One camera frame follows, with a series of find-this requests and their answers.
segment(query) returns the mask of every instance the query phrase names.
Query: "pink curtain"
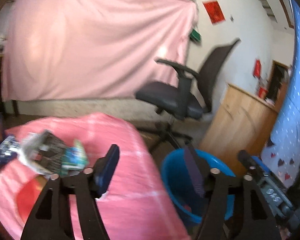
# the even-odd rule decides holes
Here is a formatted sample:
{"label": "pink curtain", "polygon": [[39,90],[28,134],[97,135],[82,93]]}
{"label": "pink curtain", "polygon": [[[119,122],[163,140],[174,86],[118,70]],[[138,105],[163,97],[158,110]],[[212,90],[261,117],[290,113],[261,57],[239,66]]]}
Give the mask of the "pink curtain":
{"label": "pink curtain", "polygon": [[2,66],[4,100],[132,97],[176,85],[154,59],[185,62],[189,0],[17,0]]}

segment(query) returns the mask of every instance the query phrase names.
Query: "pink cloth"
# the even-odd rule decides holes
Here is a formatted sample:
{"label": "pink cloth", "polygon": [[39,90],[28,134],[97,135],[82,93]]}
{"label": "pink cloth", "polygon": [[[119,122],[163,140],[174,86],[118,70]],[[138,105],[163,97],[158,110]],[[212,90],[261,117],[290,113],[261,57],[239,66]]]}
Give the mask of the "pink cloth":
{"label": "pink cloth", "polygon": [[176,85],[197,17],[190,0],[17,0],[2,66],[4,100],[131,97]]}
{"label": "pink cloth", "polygon": [[[82,141],[90,164],[111,144],[120,147],[120,160],[106,196],[97,201],[112,240],[190,239],[164,189],[160,174],[138,131],[128,122],[95,113],[81,118],[44,118],[8,130],[24,138],[49,129],[69,146]],[[15,204],[17,193],[36,174],[18,160],[0,172],[0,221],[19,240],[24,227]],[[82,239],[74,197],[70,198],[76,240]]]}

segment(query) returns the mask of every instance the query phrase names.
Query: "blue patterned curtain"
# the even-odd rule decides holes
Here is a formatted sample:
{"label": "blue patterned curtain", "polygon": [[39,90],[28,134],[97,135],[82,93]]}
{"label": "blue patterned curtain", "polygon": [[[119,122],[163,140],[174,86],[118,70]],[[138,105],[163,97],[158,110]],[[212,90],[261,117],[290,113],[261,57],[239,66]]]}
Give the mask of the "blue patterned curtain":
{"label": "blue patterned curtain", "polygon": [[261,153],[261,159],[286,187],[290,187],[300,165],[300,8],[292,1],[296,42],[293,74],[278,119]]}

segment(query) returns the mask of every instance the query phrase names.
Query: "blue plastic bin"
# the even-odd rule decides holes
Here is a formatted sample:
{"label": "blue plastic bin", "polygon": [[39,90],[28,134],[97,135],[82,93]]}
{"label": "blue plastic bin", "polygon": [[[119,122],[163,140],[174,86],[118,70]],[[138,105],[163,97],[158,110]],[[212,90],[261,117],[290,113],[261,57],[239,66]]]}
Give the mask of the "blue plastic bin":
{"label": "blue plastic bin", "polygon": [[[218,158],[200,150],[196,152],[207,160],[211,168],[218,168],[228,176],[235,176],[231,169]],[[207,201],[205,202],[195,193],[183,155],[183,149],[174,150],[167,155],[161,166],[161,177],[181,220],[186,228],[190,228],[201,223],[202,216],[206,212]],[[184,208],[185,205],[191,208],[191,212]],[[229,195],[225,220],[233,215],[233,208],[234,195]]]}

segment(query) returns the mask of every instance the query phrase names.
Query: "chair backrest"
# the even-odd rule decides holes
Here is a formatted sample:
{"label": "chair backrest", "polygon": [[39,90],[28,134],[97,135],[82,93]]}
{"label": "chair backrest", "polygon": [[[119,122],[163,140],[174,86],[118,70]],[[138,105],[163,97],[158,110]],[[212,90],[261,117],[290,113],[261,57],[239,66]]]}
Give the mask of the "chair backrest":
{"label": "chair backrest", "polygon": [[240,41],[237,38],[230,45],[216,47],[201,66],[196,79],[198,90],[206,103],[205,113],[212,111],[212,92],[218,73],[232,48]]}

